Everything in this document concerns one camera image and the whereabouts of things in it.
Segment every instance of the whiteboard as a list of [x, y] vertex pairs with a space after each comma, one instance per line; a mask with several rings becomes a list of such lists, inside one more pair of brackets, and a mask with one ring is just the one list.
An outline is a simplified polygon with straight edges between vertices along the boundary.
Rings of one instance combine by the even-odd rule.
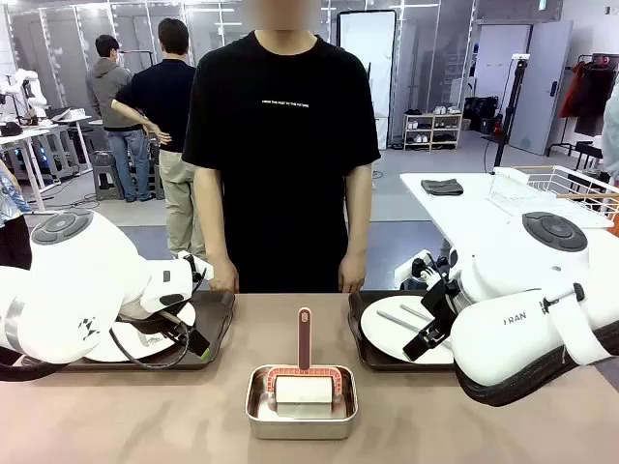
[[391, 82], [396, 39], [396, 12], [346, 12], [338, 16], [339, 46], [355, 55], [369, 70], [378, 148], [387, 148]]

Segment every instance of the metal rod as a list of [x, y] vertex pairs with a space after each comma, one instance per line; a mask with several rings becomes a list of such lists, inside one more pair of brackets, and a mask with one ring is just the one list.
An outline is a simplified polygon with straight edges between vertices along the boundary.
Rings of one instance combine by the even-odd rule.
[[409, 312], [409, 313], [411, 313], [414, 316], [417, 316], [417, 317], [420, 317], [420, 318], [424, 319], [426, 322], [432, 322], [432, 319], [430, 317], [426, 316], [425, 314], [422, 314], [419, 311], [416, 311], [412, 307], [408, 307], [406, 304], [401, 304], [399, 307], [401, 307], [406, 312]]

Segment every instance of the gray hoodie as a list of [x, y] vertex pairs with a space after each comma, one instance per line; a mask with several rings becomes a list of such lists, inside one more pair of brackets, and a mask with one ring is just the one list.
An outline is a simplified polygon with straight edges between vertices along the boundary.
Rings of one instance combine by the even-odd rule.
[[103, 127], [132, 128], [135, 121], [112, 109], [112, 100], [120, 89], [129, 84], [132, 74], [107, 58], [100, 58], [86, 75], [88, 99], [95, 112], [103, 119]]

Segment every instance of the beige table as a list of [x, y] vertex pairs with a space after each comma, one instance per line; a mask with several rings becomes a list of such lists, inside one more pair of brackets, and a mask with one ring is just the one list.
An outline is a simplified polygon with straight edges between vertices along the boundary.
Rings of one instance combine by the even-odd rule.
[[[354, 371], [360, 414], [342, 442], [263, 442], [245, 417], [251, 371], [295, 361], [297, 309], [314, 361]], [[581, 464], [617, 462], [619, 395], [594, 367], [494, 409], [451, 373], [359, 363], [345, 296], [241, 296], [221, 357], [198, 372], [55, 374], [0, 385], [2, 462], [62, 464]]]

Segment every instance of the man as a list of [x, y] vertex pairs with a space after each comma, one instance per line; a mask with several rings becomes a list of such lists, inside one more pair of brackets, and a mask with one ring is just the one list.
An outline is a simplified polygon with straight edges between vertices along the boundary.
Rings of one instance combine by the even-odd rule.
[[379, 158], [366, 70], [305, 28], [317, 0], [253, 5], [263, 29], [206, 54], [193, 83], [183, 159], [200, 166], [211, 287], [357, 291]]
[[167, 17], [160, 22], [163, 61], [136, 74], [116, 94], [112, 108], [147, 127], [162, 143], [159, 163], [170, 251], [178, 254], [184, 250], [205, 258], [204, 240], [193, 210], [195, 167], [181, 160], [195, 74], [195, 68], [185, 63], [189, 40], [189, 32], [182, 21]]
[[[98, 36], [95, 47], [101, 57], [86, 77], [88, 98], [95, 112], [103, 119], [103, 128], [107, 133], [109, 146], [116, 160], [116, 169], [120, 183], [128, 203], [148, 201], [155, 194], [148, 189], [148, 174], [150, 170], [146, 137], [140, 125], [111, 108], [112, 100], [118, 91], [131, 80], [129, 70], [121, 68], [118, 61], [116, 39], [111, 36]], [[132, 175], [129, 171], [127, 148], [132, 152], [137, 177], [137, 195]]]

